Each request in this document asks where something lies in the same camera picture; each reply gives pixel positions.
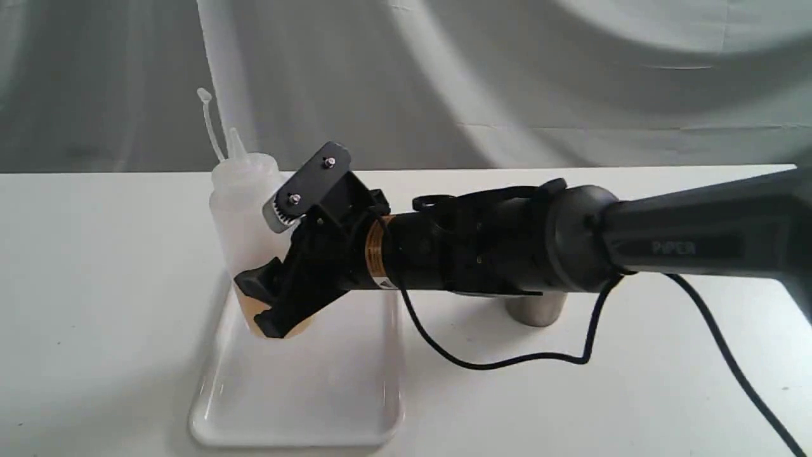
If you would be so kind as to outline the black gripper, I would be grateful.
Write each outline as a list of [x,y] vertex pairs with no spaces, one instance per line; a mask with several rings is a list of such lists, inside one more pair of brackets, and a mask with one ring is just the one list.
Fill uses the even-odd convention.
[[342,298],[353,278],[357,237],[371,216],[390,213],[382,190],[371,190],[351,170],[349,150],[327,142],[272,199],[281,221],[296,221],[288,259],[238,273],[247,297],[262,303],[252,319],[264,336],[292,336],[324,307]]

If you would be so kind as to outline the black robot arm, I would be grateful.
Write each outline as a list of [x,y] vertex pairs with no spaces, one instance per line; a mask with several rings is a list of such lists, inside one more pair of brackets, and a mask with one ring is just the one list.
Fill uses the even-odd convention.
[[791,169],[634,201],[561,178],[391,209],[322,145],[262,208],[292,229],[285,258],[238,273],[266,305],[264,335],[287,336],[351,290],[444,290],[473,297],[597,293],[638,272],[780,281],[810,319],[810,170]]

